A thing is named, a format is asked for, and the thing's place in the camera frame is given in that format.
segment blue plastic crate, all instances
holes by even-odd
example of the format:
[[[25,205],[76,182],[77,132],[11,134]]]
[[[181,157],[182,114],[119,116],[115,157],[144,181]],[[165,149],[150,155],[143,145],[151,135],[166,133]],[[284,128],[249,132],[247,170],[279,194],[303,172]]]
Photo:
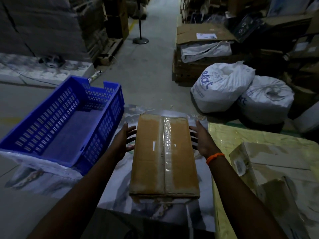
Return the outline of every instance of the blue plastic crate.
[[[120,84],[105,81],[104,88],[97,88],[70,76],[2,139],[0,150],[85,175],[108,148],[123,112]]]

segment gray floor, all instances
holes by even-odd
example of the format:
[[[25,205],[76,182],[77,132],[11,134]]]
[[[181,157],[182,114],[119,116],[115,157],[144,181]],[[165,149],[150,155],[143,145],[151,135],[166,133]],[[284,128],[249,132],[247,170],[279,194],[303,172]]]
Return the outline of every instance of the gray floor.
[[[122,84],[127,104],[197,113],[190,99],[190,88],[180,87],[171,80],[176,19],[179,13],[178,0],[151,0],[147,10],[148,17],[142,23],[142,33],[149,39],[149,44],[132,44],[132,39],[138,36],[138,25],[135,24],[116,55],[115,64],[92,85],[102,87],[104,80],[119,82]],[[45,88],[0,84],[0,138],[52,91]],[[0,238],[2,239],[25,238],[41,217],[57,202],[53,198],[4,189],[5,182],[12,177],[16,166],[14,162],[0,157]],[[138,229],[143,229],[141,219],[126,218],[126,220]],[[98,233],[101,227],[97,229],[98,225],[102,224],[103,237]],[[97,211],[83,237],[123,238],[128,230],[129,226],[112,213]]]

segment round metal base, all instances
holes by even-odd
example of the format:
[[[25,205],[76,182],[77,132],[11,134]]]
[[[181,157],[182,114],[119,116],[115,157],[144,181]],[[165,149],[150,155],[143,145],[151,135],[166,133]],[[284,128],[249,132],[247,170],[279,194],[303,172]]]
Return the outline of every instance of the round metal base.
[[[134,44],[147,44],[148,42],[148,39],[144,37],[142,37],[141,39],[139,37],[133,39]]]

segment orange bracelet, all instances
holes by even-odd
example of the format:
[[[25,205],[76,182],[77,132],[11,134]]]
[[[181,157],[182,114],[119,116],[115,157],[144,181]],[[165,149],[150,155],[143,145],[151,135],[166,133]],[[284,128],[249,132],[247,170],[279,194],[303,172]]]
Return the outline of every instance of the orange bracelet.
[[[223,153],[216,153],[214,155],[211,155],[207,158],[206,160],[206,164],[208,165],[210,163],[210,161],[212,161],[213,159],[217,158],[218,156],[224,156],[225,157],[225,154]]]

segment hand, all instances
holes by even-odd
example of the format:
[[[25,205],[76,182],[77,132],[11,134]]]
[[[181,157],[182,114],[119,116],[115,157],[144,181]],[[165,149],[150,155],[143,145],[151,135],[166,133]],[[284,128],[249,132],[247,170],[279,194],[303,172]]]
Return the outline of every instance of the hand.
[[[126,152],[132,151],[134,149],[134,146],[129,148],[126,147],[128,143],[135,141],[136,137],[128,139],[128,137],[134,134],[136,134],[136,126],[129,127],[128,124],[125,123],[122,129],[114,137],[114,140],[108,150],[114,153],[117,163],[124,158]]]
[[[198,145],[193,145],[193,148],[198,150],[198,152],[202,156],[204,156],[207,159],[211,155],[221,153],[220,149],[215,144],[213,138],[210,136],[208,131],[202,126],[202,124],[198,120],[196,121],[196,127],[190,126],[189,129],[196,132],[190,132],[190,136],[195,137],[191,139]]]

